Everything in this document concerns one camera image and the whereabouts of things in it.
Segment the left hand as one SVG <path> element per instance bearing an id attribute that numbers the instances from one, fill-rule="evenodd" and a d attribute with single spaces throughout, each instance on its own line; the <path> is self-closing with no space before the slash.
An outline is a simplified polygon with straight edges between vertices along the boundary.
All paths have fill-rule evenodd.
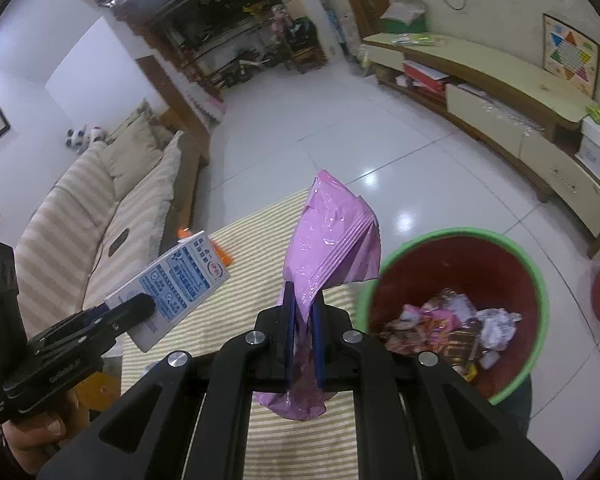
<path id="1" fill-rule="evenodd" d="M 15 462 L 26 474 L 37 474 L 43 465 L 90 424 L 90 412 L 73 390 L 53 407 L 15 424 L 5 422 L 2 433 Z"/>

